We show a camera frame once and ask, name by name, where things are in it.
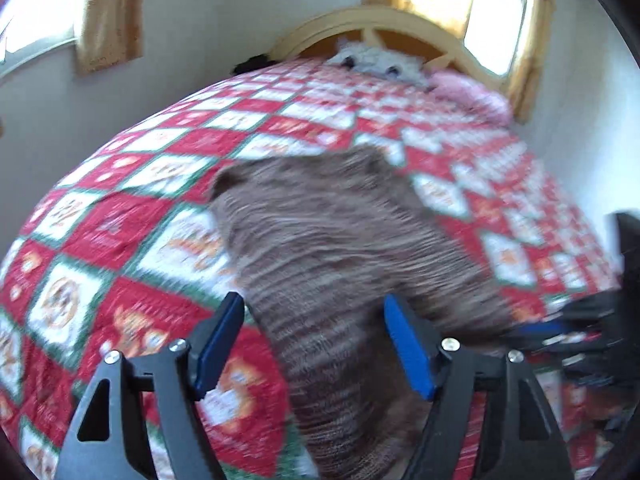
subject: arched headboard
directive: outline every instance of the arched headboard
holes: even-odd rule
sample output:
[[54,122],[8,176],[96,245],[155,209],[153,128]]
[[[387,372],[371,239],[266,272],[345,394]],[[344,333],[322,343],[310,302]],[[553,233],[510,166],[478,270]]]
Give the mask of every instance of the arched headboard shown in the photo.
[[385,6],[334,10],[303,23],[271,49],[271,59],[329,58],[340,37],[423,57],[431,68],[452,66],[487,88],[503,91],[506,80],[485,69],[462,42],[429,20]]

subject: quilt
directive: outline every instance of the quilt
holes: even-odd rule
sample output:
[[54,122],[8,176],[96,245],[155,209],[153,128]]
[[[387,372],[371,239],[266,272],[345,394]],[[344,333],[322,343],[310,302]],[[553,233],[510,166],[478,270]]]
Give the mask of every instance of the quilt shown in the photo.
[[[206,209],[215,174],[239,159],[356,144],[377,147],[409,176],[518,320],[616,285],[582,212],[507,129],[316,59],[236,76],[123,131],[60,180],[0,267],[0,423],[40,480],[52,479],[72,398],[108,351],[156,352],[239,290]],[[576,426],[585,392],[559,370],[539,377],[563,430]],[[247,314],[218,386],[198,406],[230,480],[317,475],[286,391]],[[170,480],[153,395],[144,405],[158,476]],[[478,399],[458,480],[471,474],[481,408]],[[576,470],[592,467],[594,439],[570,450]]]

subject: brown knitted sweater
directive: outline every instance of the brown knitted sweater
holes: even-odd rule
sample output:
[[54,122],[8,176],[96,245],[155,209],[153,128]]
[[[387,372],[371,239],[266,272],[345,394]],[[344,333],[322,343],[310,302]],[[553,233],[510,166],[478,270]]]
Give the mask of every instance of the brown knitted sweater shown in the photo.
[[373,148],[236,164],[210,206],[324,479],[380,478],[424,412],[386,333],[385,294],[463,340],[513,324],[489,274]]

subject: screw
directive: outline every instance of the screw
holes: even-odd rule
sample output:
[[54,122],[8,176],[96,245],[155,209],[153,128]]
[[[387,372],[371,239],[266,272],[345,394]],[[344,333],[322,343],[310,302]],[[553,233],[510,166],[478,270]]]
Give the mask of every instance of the screw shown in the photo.
[[169,350],[171,350],[171,352],[180,352],[185,348],[187,348],[187,342],[184,339],[175,339],[174,341],[171,341],[171,344],[169,345]]
[[447,352],[455,352],[456,350],[460,350],[460,341],[457,339],[453,339],[452,337],[446,337],[440,343],[443,350]]
[[509,350],[507,357],[512,363],[521,363],[524,361],[524,355],[520,350]]
[[117,363],[120,360],[120,352],[117,350],[111,350],[107,355],[104,356],[104,362],[108,365],[112,365]]

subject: black plush toy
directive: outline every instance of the black plush toy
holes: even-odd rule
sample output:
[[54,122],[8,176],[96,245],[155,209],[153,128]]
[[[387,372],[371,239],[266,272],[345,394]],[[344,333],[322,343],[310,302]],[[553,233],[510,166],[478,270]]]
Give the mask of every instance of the black plush toy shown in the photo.
[[233,70],[233,75],[253,72],[254,70],[260,70],[261,68],[266,68],[278,63],[279,61],[269,59],[269,56],[267,56],[267,54],[260,54],[260,56],[250,57],[244,63],[236,65]]

